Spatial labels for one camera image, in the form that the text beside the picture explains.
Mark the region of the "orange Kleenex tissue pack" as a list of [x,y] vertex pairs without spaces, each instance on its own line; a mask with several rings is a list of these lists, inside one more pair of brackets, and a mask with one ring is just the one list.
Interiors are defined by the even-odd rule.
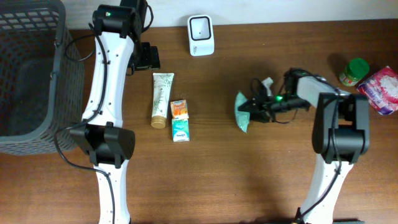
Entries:
[[186,100],[172,101],[170,103],[170,109],[173,119],[181,120],[189,118]]

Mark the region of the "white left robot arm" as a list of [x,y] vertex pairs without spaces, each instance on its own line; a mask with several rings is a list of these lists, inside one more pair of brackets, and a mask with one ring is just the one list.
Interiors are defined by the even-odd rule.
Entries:
[[127,72],[160,68],[157,47],[142,42],[149,29],[147,1],[102,4],[93,12],[90,29],[95,38],[95,68],[90,97],[81,123],[70,135],[89,157],[96,173],[100,223],[130,223],[127,207],[127,166],[135,147],[134,131],[123,128],[123,91]]

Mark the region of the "green lid glass jar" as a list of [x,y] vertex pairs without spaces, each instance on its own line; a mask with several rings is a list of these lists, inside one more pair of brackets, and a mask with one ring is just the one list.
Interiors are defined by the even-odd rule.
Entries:
[[340,73],[339,80],[343,85],[355,86],[370,71],[370,66],[365,59],[354,58]]

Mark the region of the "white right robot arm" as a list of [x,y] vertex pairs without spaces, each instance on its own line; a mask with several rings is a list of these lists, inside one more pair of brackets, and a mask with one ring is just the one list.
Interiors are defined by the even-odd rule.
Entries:
[[293,223],[333,223],[333,212],[345,178],[369,148],[369,105],[365,96],[340,90],[319,75],[301,68],[284,74],[279,93],[272,80],[253,78],[252,97],[235,97],[238,128],[246,132],[250,121],[276,123],[279,113],[316,109],[312,147],[315,171],[304,203]]

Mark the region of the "purple red pad package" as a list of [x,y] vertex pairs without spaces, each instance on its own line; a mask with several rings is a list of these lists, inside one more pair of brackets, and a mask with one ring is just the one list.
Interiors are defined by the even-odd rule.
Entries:
[[369,104],[381,115],[397,111],[397,73],[384,67],[363,81],[357,90],[367,96]]

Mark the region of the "teal wet wipes pack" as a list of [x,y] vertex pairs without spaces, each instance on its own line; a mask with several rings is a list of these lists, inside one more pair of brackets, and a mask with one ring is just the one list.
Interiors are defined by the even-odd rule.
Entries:
[[247,133],[249,120],[250,120],[250,113],[245,111],[240,111],[238,108],[247,101],[248,99],[239,91],[235,97],[234,101],[234,115],[235,120],[238,128]]

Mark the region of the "cream lotion tube gold cap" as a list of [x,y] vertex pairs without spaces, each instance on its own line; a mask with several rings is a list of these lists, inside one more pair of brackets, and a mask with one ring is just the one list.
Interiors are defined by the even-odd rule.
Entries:
[[153,73],[153,78],[154,97],[151,126],[156,129],[163,129],[166,126],[174,73]]

